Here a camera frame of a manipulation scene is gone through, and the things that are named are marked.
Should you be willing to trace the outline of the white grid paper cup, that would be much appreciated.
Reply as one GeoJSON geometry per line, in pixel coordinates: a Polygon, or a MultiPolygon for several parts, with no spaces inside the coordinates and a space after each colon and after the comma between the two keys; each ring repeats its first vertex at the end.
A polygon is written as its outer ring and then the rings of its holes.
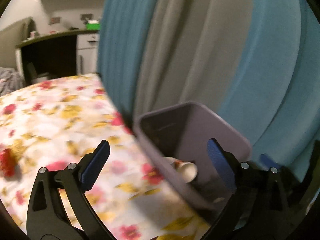
{"type": "Polygon", "coordinates": [[[198,174],[197,166],[194,163],[182,162],[178,165],[177,171],[186,183],[192,182],[198,174]]]}

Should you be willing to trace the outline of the orange printed paper cup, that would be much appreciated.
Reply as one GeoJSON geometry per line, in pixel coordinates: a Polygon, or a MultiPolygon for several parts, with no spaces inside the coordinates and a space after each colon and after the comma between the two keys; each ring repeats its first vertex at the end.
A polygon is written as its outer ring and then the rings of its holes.
{"type": "Polygon", "coordinates": [[[163,159],[166,160],[175,170],[178,170],[179,167],[184,163],[183,161],[173,157],[163,157],[163,159]]]}

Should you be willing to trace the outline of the grey plastic trash bin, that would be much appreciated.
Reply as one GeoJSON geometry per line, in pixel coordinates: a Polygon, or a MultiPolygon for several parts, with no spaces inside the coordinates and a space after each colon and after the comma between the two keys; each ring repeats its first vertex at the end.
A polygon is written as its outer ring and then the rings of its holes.
{"type": "Polygon", "coordinates": [[[135,120],[133,130],[151,162],[195,210],[219,212],[232,194],[217,173],[222,163],[213,164],[208,156],[210,139],[216,139],[222,149],[231,152],[239,162],[251,158],[249,141],[209,108],[196,102],[145,113],[135,120]],[[195,180],[186,183],[166,157],[194,163],[198,169],[195,180]]]}

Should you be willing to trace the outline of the crumpled red snack wrapper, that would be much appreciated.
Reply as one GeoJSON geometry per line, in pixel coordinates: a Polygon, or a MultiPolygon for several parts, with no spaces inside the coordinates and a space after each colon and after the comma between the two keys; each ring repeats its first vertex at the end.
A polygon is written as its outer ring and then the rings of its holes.
{"type": "Polygon", "coordinates": [[[16,160],[9,148],[1,151],[1,172],[3,176],[10,178],[15,175],[16,160]]]}

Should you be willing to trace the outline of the floral tablecloth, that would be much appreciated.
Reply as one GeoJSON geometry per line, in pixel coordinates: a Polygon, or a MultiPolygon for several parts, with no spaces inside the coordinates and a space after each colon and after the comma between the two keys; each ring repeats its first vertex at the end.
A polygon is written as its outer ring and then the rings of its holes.
{"type": "Polygon", "coordinates": [[[1,148],[17,160],[1,178],[1,201],[21,230],[41,167],[77,163],[102,140],[110,157],[86,197],[117,239],[200,239],[209,225],[163,179],[140,149],[95,74],[63,77],[1,97],[1,148]]]}

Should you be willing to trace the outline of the blue and grey curtain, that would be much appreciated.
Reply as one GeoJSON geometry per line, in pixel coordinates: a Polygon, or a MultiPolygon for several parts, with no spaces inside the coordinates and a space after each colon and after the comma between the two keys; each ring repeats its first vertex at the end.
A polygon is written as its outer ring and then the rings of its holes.
{"type": "Polygon", "coordinates": [[[105,0],[98,73],[124,123],[206,105],[303,179],[319,139],[319,0],[105,0]]]}

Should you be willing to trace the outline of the grey striped bed quilt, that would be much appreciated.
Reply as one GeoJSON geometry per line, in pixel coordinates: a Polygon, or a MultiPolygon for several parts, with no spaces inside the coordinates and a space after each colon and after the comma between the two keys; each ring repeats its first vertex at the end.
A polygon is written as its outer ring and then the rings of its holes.
{"type": "Polygon", "coordinates": [[[0,68],[0,95],[4,96],[23,88],[23,80],[13,68],[0,68]]]}

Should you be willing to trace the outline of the dark desk with drawers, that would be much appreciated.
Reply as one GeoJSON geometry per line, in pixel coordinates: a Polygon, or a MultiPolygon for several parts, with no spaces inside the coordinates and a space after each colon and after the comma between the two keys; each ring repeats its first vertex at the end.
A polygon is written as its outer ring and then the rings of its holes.
{"type": "Polygon", "coordinates": [[[71,30],[23,41],[16,46],[18,72],[27,85],[96,72],[99,33],[71,30]]]}

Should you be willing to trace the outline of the grey padded headboard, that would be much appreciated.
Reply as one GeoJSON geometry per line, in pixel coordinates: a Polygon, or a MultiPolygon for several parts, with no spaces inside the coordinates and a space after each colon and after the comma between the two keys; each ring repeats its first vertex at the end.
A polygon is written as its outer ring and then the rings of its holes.
{"type": "Polygon", "coordinates": [[[31,17],[19,20],[1,30],[0,64],[2,68],[17,70],[16,46],[27,40],[30,37],[30,33],[35,30],[36,25],[31,17]]]}

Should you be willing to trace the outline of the green box on desk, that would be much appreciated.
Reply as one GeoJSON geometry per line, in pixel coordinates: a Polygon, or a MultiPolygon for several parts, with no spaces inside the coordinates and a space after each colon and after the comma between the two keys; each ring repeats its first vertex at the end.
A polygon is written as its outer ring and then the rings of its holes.
{"type": "Polygon", "coordinates": [[[98,20],[89,20],[86,23],[87,30],[99,30],[100,29],[100,22],[98,20]]]}

